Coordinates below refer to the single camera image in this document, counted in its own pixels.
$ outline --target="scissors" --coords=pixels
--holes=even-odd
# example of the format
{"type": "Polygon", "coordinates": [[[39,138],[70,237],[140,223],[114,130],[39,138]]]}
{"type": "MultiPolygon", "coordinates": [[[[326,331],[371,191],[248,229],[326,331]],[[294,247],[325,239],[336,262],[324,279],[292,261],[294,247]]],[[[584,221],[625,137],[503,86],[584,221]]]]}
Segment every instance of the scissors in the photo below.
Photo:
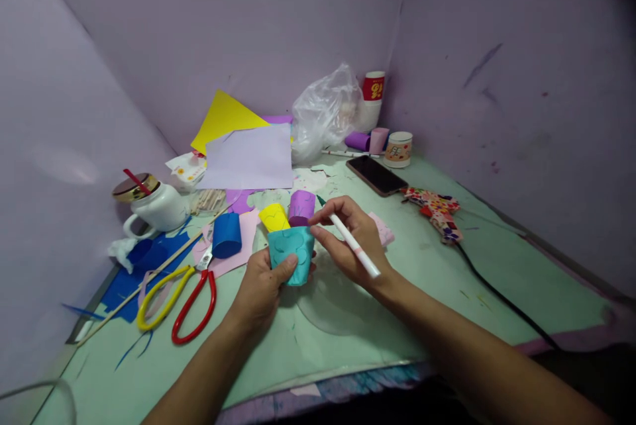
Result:
{"type": "Polygon", "coordinates": [[[212,271],[208,271],[207,270],[207,267],[210,264],[210,261],[212,261],[212,258],[213,258],[212,245],[210,244],[210,246],[206,249],[205,253],[203,254],[203,257],[201,258],[201,261],[199,261],[199,263],[196,265],[196,267],[192,267],[192,266],[188,265],[188,266],[183,267],[181,269],[177,269],[175,272],[169,274],[168,276],[163,278],[161,281],[159,281],[150,290],[150,292],[147,294],[147,296],[145,297],[145,299],[141,303],[141,307],[139,308],[139,312],[137,313],[137,326],[139,327],[139,329],[142,330],[142,331],[147,331],[147,330],[151,330],[151,329],[154,329],[155,327],[157,327],[159,325],[159,323],[161,323],[161,321],[163,321],[163,319],[172,310],[173,306],[177,302],[177,299],[181,295],[181,292],[183,291],[188,279],[190,279],[190,277],[196,271],[200,271],[201,272],[201,277],[199,278],[199,283],[197,283],[196,287],[194,288],[194,291],[192,291],[192,294],[187,299],[183,309],[181,309],[181,312],[177,316],[177,320],[174,322],[174,326],[172,327],[172,341],[173,341],[173,343],[175,343],[177,345],[182,345],[182,344],[187,344],[188,342],[193,340],[196,336],[198,336],[201,333],[201,331],[205,328],[205,326],[207,325],[208,321],[210,321],[210,318],[212,317],[212,312],[214,312],[214,306],[217,303],[217,285],[216,285],[216,282],[214,281],[214,273],[212,271]],[[148,306],[150,305],[152,297],[157,292],[159,292],[159,290],[167,282],[171,281],[173,278],[176,278],[177,276],[179,276],[181,274],[183,274],[184,277],[179,282],[179,285],[177,286],[177,289],[175,290],[174,294],[172,295],[172,298],[170,298],[170,300],[168,301],[168,304],[166,305],[166,307],[164,307],[164,310],[162,312],[160,312],[159,314],[157,314],[157,317],[150,324],[146,323],[146,321],[145,321],[146,311],[148,310],[148,306]],[[179,329],[181,328],[181,325],[183,324],[184,319],[186,318],[188,312],[190,311],[190,307],[192,306],[192,304],[196,300],[197,296],[199,295],[199,293],[203,289],[203,286],[204,286],[206,281],[208,281],[210,283],[210,292],[211,292],[210,306],[207,309],[207,312],[205,313],[205,317],[201,321],[201,324],[199,324],[197,326],[197,328],[194,331],[192,331],[190,334],[188,334],[186,337],[181,338],[181,337],[179,337],[179,329]]]}

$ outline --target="phone screen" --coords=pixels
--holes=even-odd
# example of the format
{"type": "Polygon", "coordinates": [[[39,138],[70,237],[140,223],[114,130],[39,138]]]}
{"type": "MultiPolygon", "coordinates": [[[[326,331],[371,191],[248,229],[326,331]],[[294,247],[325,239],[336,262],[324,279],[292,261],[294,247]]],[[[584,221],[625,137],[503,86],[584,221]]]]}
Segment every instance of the phone screen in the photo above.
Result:
{"type": "Polygon", "coordinates": [[[369,156],[356,157],[349,160],[347,164],[374,186],[381,195],[389,195],[409,186],[408,183],[369,156]]]}

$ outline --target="paper cup stack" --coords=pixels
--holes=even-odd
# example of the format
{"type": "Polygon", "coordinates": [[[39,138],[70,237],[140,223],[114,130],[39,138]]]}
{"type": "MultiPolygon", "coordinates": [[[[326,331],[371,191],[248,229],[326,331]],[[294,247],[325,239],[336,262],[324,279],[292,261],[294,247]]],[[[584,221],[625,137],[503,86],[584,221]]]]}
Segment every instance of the paper cup stack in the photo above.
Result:
{"type": "Polygon", "coordinates": [[[358,104],[358,130],[369,132],[378,125],[382,95],[384,94],[384,71],[371,71],[362,84],[362,99],[358,104]]]}

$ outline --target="left hand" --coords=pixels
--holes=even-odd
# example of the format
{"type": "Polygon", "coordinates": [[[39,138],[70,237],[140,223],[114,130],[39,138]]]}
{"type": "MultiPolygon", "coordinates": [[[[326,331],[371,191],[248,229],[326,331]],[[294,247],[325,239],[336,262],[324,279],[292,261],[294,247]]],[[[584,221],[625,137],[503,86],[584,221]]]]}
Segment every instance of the left hand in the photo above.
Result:
{"type": "Polygon", "coordinates": [[[298,257],[292,254],[272,269],[269,248],[251,255],[226,318],[251,332],[269,328],[278,309],[280,287],[292,277],[297,263],[298,257]]]}

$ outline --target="red straw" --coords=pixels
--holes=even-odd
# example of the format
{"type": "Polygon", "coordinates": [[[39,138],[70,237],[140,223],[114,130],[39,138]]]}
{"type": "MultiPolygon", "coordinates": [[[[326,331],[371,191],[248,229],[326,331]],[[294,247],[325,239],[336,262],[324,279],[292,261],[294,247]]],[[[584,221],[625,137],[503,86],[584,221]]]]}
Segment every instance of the red straw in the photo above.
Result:
{"type": "Polygon", "coordinates": [[[137,184],[137,186],[138,186],[139,188],[141,188],[141,191],[142,191],[143,193],[145,193],[146,195],[150,195],[150,194],[152,194],[152,192],[151,192],[150,190],[148,190],[148,187],[147,187],[147,186],[145,186],[143,183],[141,183],[141,182],[139,181],[139,179],[138,179],[137,177],[135,177],[135,176],[133,175],[133,173],[132,173],[130,170],[128,170],[128,169],[124,169],[124,173],[125,173],[126,175],[128,175],[128,176],[131,178],[131,180],[132,180],[132,181],[134,181],[134,182],[137,184]]]}

